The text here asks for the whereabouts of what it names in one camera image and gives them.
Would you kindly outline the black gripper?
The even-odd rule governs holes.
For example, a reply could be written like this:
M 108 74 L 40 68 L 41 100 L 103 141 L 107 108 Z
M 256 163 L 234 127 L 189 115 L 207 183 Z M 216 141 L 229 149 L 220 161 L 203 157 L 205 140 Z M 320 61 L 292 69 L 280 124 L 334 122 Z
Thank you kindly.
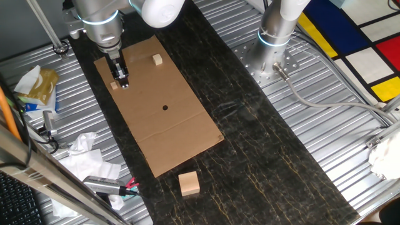
M 123 66 L 123 54 L 121 50 L 113 50 L 106 53 L 106 61 L 112 73 L 112 76 L 119 85 L 126 89 L 129 87 L 128 70 Z

